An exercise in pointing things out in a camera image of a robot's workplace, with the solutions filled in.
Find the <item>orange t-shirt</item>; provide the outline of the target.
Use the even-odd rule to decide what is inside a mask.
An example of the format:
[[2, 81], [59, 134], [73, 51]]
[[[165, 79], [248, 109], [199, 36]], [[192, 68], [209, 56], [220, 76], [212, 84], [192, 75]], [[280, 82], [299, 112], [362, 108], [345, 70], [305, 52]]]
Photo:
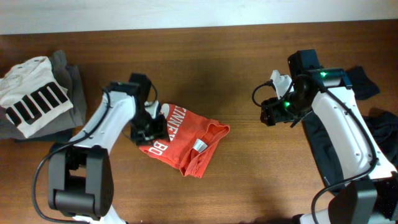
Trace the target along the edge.
[[219, 141], [229, 133], [230, 126], [173, 104], [164, 103], [160, 112], [167, 118], [170, 139], [157, 140], [139, 149], [178, 169], [184, 177], [203, 177]]

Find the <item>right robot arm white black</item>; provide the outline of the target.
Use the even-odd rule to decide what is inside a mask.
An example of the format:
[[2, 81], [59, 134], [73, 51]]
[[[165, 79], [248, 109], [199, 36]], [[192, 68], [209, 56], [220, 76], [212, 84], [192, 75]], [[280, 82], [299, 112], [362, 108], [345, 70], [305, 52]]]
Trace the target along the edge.
[[261, 121], [296, 124], [316, 114], [343, 171], [343, 180], [319, 191], [310, 213], [292, 223], [397, 223], [397, 169], [366, 126], [345, 71], [321, 68], [290, 77], [274, 70], [266, 85], [276, 96], [260, 104]]

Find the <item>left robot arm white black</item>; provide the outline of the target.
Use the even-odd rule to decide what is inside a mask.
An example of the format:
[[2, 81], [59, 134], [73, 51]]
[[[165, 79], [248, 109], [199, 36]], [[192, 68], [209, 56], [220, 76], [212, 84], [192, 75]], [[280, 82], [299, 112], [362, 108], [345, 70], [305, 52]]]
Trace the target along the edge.
[[110, 152], [125, 125], [130, 140], [151, 146], [168, 140], [166, 118], [157, 100], [149, 103], [154, 89], [147, 78], [112, 82], [85, 127], [68, 143], [56, 143], [43, 158], [48, 167], [48, 205], [65, 216], [57, 223], [124, 223], [113, 207], [114, 182]]

